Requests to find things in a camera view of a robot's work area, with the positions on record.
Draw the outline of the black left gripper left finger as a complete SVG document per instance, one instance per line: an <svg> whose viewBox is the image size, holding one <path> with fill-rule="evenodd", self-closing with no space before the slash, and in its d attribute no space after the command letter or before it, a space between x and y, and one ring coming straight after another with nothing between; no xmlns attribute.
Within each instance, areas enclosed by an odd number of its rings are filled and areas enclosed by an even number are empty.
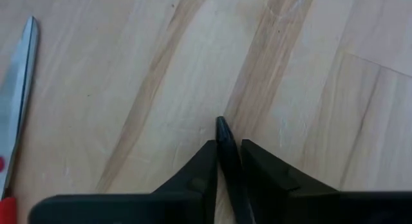
<svg viewBox="0 0 412 224"><path fill-rule="evenodd" d="M29 224L213 224L216 142L207 141L170 179L147 194L64 194L46 198Z"/></svg>

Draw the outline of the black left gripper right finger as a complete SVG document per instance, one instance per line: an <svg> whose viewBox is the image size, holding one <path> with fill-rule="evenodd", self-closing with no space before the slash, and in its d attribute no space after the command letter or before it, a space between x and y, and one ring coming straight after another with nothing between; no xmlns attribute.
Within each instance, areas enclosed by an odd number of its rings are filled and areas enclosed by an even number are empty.
<svg viewBox="0 0 412 224"><path fill-rule="evenodd" d="M241 157L257 224L412 224L412 191L339 191L247 139Z"/></svg>

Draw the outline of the black pen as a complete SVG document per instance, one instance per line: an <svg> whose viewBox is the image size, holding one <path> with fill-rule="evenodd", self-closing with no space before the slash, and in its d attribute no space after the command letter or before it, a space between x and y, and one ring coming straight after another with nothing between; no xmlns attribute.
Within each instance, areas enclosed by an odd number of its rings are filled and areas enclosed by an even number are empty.
<svg viewBox="0 0 412 224"><path fill-rule="evenodd" d="M216 118L218 160L237 224L254 224L236 141L223 116Z"/></svg>

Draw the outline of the red handled scissors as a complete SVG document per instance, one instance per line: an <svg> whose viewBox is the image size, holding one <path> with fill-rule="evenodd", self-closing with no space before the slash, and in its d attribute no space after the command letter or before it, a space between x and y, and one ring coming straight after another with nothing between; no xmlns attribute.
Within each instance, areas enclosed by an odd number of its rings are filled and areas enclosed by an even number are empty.
<svg viewBox="0 0 412 224"><path fill-rule="evenodd" d="M38 36L38 22L30 16L0 86L0 224L17 224L17 200L8 190L30 95Z"/></svg>

